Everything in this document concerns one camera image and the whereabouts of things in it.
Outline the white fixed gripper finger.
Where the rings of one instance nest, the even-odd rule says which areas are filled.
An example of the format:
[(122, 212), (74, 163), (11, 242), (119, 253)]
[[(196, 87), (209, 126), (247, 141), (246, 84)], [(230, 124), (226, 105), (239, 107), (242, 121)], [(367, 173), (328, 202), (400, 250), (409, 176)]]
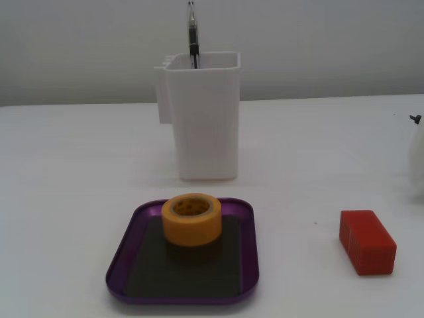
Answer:
[(423, 124), (418, 124), (409, 150), (409, 180), (415, 195), (423, 198)]

